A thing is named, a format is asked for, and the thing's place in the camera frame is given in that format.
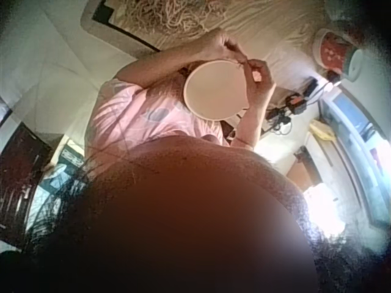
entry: pink top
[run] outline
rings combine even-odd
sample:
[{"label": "pink top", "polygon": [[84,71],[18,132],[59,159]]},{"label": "pink top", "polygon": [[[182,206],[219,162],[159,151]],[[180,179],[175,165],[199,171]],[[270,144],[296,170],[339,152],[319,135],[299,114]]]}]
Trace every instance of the pink top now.
[{"label": "pink top", "polygon": [[219,122],[196,117],[184,105],[184,81],[176,74],[150,89],[118,79],[105,82],[86,130],[87,160],[106,169],[132,147],[165,136],[209,134],[228,146]]}]

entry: hair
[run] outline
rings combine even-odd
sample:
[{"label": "hair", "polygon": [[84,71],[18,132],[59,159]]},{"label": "hair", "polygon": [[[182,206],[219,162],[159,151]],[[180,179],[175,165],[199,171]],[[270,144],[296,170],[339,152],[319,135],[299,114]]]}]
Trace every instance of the hair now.
[{"label": "hair", "polygon": [[[111,291],[122,289],[113,289],[113,284],[123,276],[111,275],[110,268],[97,271],[100,256],[86,256],[78,250],[79,241],[89,228],[86,218],[90,216],[78,219],[74,214],[81,200],[85,199],[84,194],[90,183],[84,171],[77,172],[61,190],[46,200],[27,233],[22,251],[6,251],[0,255],[2,292],[45,292],[53,291],[53,286],[58,286],[58,291],[63,292],[86,289],[102,291],[102,284]],[[380,258],[360,247],[345,231],[336,241],[321,237],[311,242],[310,248],[318,275],[319,292],[384,292],[384,288],[389,286],[390,247],[386,256]],[[140,275],[138,266],[142,265],[135,264],[134,271],[128,272],[143,280],[142,289],[134,285],[136,292],[173,292],[172,288],[162,288],[161,282],[153,279],[153,274]]]},{"label": "hair", "polygon": [[224,17],[230,0],[122,0],[126,23],[147,33],[196,38],[205,23]]}]

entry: floor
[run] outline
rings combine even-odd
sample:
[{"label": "floor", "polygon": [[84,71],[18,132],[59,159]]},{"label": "floor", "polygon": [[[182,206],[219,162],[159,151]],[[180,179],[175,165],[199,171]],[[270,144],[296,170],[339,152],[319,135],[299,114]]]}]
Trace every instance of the floor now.
[{"label": "floor", "polygon": [[[135,58],[86,33],[87,0],[19,0],[1,40],[0,95],[36,132],[65,133],[83,146],[100,85]],[[317,106],[293,118],[287,136],[270,134],[256,151],[286,174]]]}]

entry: dark wooden cabinet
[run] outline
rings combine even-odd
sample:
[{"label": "dark wooden cabinet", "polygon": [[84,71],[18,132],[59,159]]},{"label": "dark wooden cabinet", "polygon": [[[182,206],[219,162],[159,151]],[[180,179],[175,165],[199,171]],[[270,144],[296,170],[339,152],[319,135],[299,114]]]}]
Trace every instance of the dark wooden cabinet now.
[{"label": "dark wooden cabinet", "polygon": [[27,217],[51,148],[23,123],[0,155],[0,240],[21,247]]}]

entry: person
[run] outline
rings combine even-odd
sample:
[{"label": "person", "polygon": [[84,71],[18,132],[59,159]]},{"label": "person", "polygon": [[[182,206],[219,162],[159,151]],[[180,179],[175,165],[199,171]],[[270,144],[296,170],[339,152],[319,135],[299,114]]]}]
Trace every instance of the person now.
[{"label": "person", "polygon": [[[178,71],[215,59],[240,63],[247,82],[230,145],[181,99]],[[122,68],[92,112],[89,167],[64,184],[55,217],[33,225],[24,253],[8,255],[9,275],[24,271],[14,292],[357,288],[358,257],[348,247],[338,261],[298,188],[253,152],[275,86],[267,63],[221,29]]]}]

